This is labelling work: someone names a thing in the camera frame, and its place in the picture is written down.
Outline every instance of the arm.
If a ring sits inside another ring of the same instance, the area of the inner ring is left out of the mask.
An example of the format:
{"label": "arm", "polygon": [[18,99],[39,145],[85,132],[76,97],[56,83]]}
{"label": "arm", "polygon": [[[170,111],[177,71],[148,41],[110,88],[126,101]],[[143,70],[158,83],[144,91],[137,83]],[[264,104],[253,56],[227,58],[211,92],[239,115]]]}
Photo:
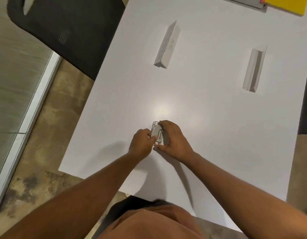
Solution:
{"label": "arm", "polygon": [[176,124],[160,124],[169,135],[169,144],[157,149],[185,164],[247,237],[307,239],[307,215],[205,160],[192,150]]}
{"label": "arm", "polygon": [[157,140],[150,133],[140,129],[126,155],[41,205],[0,238],[84,238],[130,172],[150,154]]}

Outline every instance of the forearm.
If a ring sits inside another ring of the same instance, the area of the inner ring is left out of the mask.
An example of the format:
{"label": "forearm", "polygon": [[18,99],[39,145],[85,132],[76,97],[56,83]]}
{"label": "forearm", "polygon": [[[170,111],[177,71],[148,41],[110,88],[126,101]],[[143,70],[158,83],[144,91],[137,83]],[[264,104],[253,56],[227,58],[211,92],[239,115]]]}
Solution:
{"label": "forearm", "polygon": [[187,161],[186,166],[249,238],[307,238],[304,213],[227,173],[199,154],[195,153]]}
{"label": "forearm", "polygon": [[54,197],[7,231],[5,238],[84,238],[140,162],[126,154]]}

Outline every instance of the dark pants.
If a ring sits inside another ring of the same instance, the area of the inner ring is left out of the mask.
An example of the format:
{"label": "dark pants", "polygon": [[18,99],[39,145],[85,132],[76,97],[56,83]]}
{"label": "dark pants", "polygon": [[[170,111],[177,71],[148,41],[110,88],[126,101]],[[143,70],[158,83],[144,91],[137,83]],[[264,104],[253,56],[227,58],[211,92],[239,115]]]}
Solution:
{"label": "dark pants", "polygon": [[93,235],[92,239],[96,239],[100,234],[115,220],[121,217],[128,210],[138,210],[147,207],[160,206],[160,205],[171,205],[171,203],[164,201],[163,199],[156,199],[154,201],[147,201],[140,199],[135,196],[129,196],[126,199],[116,203],[111,207],[108,214],[105,216],[103,222]]}

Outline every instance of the yellow folder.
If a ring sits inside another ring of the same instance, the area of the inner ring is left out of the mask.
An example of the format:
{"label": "yellow folder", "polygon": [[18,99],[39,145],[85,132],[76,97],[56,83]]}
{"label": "yellow folder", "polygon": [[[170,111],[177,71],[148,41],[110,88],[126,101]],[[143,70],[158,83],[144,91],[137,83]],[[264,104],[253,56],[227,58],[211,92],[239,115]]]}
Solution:
{"label": "yellow folder", "polygon": [[267,3],[271,6],[303,16],[305,14],[307,0],[261,0],[261,3]]}

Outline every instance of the white baseboard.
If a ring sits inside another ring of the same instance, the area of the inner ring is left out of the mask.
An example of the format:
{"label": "white baseboard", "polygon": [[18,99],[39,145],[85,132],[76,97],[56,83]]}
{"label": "white baseboard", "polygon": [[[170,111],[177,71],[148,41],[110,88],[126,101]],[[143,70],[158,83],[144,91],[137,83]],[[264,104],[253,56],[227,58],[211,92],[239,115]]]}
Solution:
{"label": "white baseboard", "polygon": [[40,113],[42,104],[55,77],[60,62],[61,57],[57,53],[52,52],[51,57],[41,77],[41,80],[36,88],[30,105],[28,106],[26,114],[23,118],[23,121],[19,128],[19,132],[15,136],[14,142],[1,169],[0,203],[9,186],[13,173],[22,155],[25,144],[28,141],[28,137],[32,131],[36,118]]}

